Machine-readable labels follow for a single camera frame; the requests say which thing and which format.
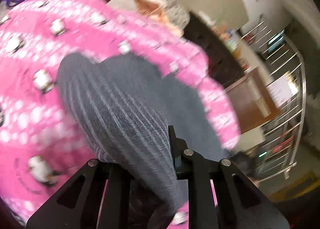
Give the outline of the grey pinstriped suit jacket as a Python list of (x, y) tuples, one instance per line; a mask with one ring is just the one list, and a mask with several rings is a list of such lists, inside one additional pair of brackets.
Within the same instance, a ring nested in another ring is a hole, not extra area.
[(60, 98), (97, 158), (134, 176), (129, 228), (167, 228), (188, 200), (171, 155), (169, 126), (207, 159), (225, 157), (197, 91), (132, 53), (95, 63), (79, 53), (61, 61)]

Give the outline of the pink penguin bedspread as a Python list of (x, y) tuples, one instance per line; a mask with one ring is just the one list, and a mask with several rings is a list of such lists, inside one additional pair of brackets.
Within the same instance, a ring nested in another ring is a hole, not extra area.
[(184, 120), (213, 135), (210, 157), (238, 143), (235, 111), (199, 46), (103, 0), (26, 0), (1, 20), (1, 199), (20, 223), (94, 156), (57, 90), (59, 64), (72, 52), (154, 63), (162, 78), (191, 87)]

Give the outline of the dark carved wooden cabinet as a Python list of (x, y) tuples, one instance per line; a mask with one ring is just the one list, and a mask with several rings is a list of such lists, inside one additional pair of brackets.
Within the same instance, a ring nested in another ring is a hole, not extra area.
[(224, 43), (195, 13), (189, 12), (190, 20), (184, 29), (184, 38), (197, 44), (208, 56), (208, 74), (224, 88), (245, 76)]

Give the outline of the metal drying rack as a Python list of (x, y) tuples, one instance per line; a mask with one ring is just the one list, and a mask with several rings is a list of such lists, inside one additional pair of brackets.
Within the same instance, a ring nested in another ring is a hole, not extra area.
[(295, 167), (303, 133), (306, 106), (306, 77), (302, 55), (287, 37), (274, 31), (260, 15), (241, 38), (263, 63), (270, 78), (266, 86), (280, 113), (262, 125), (265, 141), (256, 151), (255, 175), (260, 182), (282, 174), (285, 179)]

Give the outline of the orange fringed cloth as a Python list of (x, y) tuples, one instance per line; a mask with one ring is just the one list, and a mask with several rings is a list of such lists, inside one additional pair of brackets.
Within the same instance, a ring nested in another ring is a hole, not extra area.
[(157, 22), (158, 24), (165, 26), (172, 34), (177, 37), (183, 36), (183, 31), (172, 24), (167, 17), (167, 14), (163, 8), (163, 0), (133, 0), (137, 9), (137, 12), (144, 15), (147, 18)]

